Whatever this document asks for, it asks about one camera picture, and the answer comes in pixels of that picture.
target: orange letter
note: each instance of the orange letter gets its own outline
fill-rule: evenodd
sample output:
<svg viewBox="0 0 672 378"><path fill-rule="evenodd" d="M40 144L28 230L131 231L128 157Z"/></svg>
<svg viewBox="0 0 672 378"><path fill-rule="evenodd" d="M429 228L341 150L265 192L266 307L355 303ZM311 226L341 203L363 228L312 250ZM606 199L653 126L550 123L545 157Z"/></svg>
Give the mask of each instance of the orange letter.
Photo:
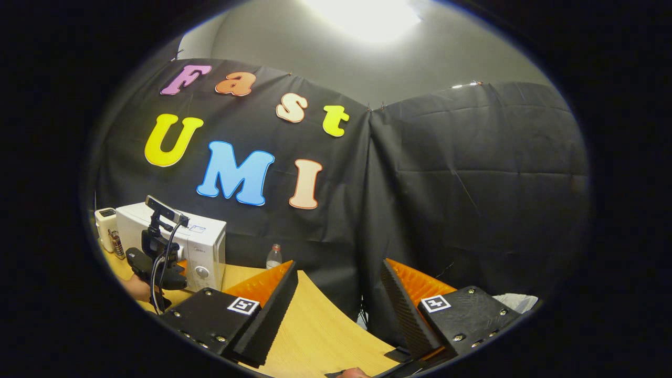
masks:
<svg viewBox="0 0 672 378"><path fill-rule="evenodd" d="M322 165L313 160L298 159L294 162L298 168L296 178L296 191L290 198L290 205L297 209L315 209L317 201L315 200L315 180L317 172L322 170Z"/></svg>
<svg viewBox="0 0 672 378"><path fill-rule="evenodd" d="M221 94L231 93L234 96L245 96L252 92L250 87L257 79L249 72L234 72L226 76L226 80L221 81L214 88L214 91Z"/></svg>
<svg viewBox="0 0 672 378"><path fill-rule="evenodd" d="M341 120L347 121L350 119L350 116L345 113L345 108L340 105L327 105L325 111L327 115L325 120L322 121L322 128L329 135L342 137L345 130L338 127L338 124L341 123Z"/></svg>
<svg viewBox="0 0 672 378"><path fill-rule="evenodd" d="M278 117L293 123L303 121L306 113L303 109L308 107L308 100L296 93L285 93L280 99L281 105L276 106Z"/></svg>

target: water bottle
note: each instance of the water bottle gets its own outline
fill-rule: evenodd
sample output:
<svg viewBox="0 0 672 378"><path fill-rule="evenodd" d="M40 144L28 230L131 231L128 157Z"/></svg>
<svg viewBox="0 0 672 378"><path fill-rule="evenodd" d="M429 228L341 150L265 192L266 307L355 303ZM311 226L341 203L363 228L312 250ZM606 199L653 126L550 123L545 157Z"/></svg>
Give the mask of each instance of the water bottle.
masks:
<svg viewBox="0 0 672 378"><path fill-rule="evenodd" d="M271 252L266 258L266 269L272 269L282 264L282 254L280 253L280 244L273 244Z"/></svg>

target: black fabric curtain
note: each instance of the black fabric curtain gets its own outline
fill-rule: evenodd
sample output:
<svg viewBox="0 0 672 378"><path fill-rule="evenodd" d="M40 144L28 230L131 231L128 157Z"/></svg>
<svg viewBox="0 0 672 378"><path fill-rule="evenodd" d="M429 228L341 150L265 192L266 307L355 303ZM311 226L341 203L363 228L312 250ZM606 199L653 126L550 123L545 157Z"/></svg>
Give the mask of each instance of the black fabric curtain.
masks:
<svg viewBox="0 0 672 378"><path fill-rule="evenodd" d="M160 95L186 65L212 70L177 95ZM239 71L256 76L250 94L215 92ZM290 92L308 102L298 123L276 115ZM323 130L324 106L343 106L349 114L340 123L342 137ZM185 117L204 122L183 157L168 167L144 156L160 114L179 119L163 140L164 151L175 145ZM297 261L351 319L363 295L369 331L394 345L403 340L380 283L383 258L457 288L543 299L580 252L589 210L585 148L562 97L542 85L467 86L369 111L295 75L190 59L147 77L109 122L98 208L152 194L179 210L225 220L229 264L264 267L271 245L280 243L284 258ZM196 192L212 141L230 143L238 165L254 151L274 156L263 206ZM323 166L313 210L288 203L297 159Z"/></svg>

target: peach letter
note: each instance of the peach letter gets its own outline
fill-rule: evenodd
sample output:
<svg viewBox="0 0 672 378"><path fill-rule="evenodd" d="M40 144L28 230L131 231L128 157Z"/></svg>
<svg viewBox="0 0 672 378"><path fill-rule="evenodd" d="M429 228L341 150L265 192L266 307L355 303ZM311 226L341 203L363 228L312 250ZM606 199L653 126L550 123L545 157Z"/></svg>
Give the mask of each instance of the peach letter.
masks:
<svg viewBox="0 0 672 378"><path fill-rule="evenodd" d="M339 128L338 124L341 120L347 121L350 119L350 116L345 113L345 108L340 105L327 105L325 106L325 110L327 111L327 115L322 122L322 128L329 135L342 137L345 131Z"/></svg>
<svg viewBox="0 0 672 378"><path fill-rule="evenodd" d="M298 168L296 178L296 191L290 198L290 205L298 209L315 209L317 201L315 200L315 181L317 172L322 170L322 165L313 160L297 159L294 164Z"/></svg>
<svg viewBox="0 0 672 378"><path fill-rule="evenodd" d="M168 85L166 88L161 90L161 94L173 96L179 93L179 86L187 86L196 80L199 76L199 72L203 75L210 72L212 66L193 66L186 65L182 69L182 72Z"/></svg>
<svg viewBox="0 0 672 378"><path fill-rule="evenodd" d="M203 126L203 120L199 118L187 117L182 120L184 127L182 132L175 142L175 146L170 152L163 152L161 150L161 142L165 138L170 126L177 122L177 116L173 114L162 114L157 117L157 124L154 130L147 139L147 144L144 146L144 157L151 164L159 167L169 167L177 163L186 151L189 141L194 135L197 128Z"/></svg>
<svg viewBox="0 0 672 378"><path fill-rule="evenodd" d="M245 96L252 92L250 87L255 80L257 80L257 77L249 72L229 73L226 80L217 84L214 91L221 94L231 93L234 96Z"/></svg>
<svg viewBox="0 0 672 378"><path fill-rule="evenodd" d="M308 107L308 100L296 93L285 93L280 99L281 105L276 106L278 117L293 123L303 121L306 113L303 109Z"/></svg>

